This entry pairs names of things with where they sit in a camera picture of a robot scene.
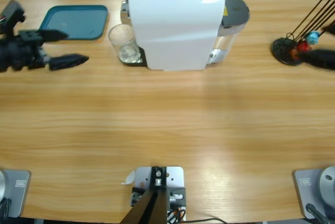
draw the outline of wire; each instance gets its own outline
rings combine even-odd
[[[224,220],[221,220],[219,218],[209,218],[209,219],[203,219],[203,220],[185,220],[181,222],[176,222],[176,224],[182,224],[182,223],[196,223],[196,222],[207,222],[207,221],[212,221],[212,220],[217,220],[220,223],[227,224]]]
[[[183,220],[185,214],[186,214],[186,210],[185,209],[178,209],[178,211],[170,211],[167,216],[170,216],[170,214],[174,213],[174,215],[169,218],[167,221],[168,223],[173,223],[173,224],[183,224],[183,223],[196,223],[196,222],[207,222],[207,221],[213,221],[213,220],[217,220],[223,224],[228,224],[227,222],[225,222],[224,220],[220,219],[220,218],[209,218],[209,219],[202,219],[202,220]]]

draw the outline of gray lid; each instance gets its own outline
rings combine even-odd
[[[249,8],[243,0],[226,0],[222,18],[224,28],[245,24],[250,17]]]

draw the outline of teal tray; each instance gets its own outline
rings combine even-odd
[[[104,32],[108,10],[103,5],[55,6],[48,10],[40,29],[56,29],[67,40],[94,40]]]

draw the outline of coffee machine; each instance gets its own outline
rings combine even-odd
[[[120,16],[132,25],[141,53],[127,65],[202,70],[225,58],[249,9],[243,0],[125,0]]]

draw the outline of sticker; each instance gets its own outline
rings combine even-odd
[[[225,10],[224,10],[224,16],[228,16],[228,10],[227,10],[226,6],[225,6]]]
[[[26,187],[27,181],[24,180],[17,180],[15,183],[15,187]]]
[[[301,178],[300,179],[301,186],[310,186],[312,183],[310,182],[310,178]]]

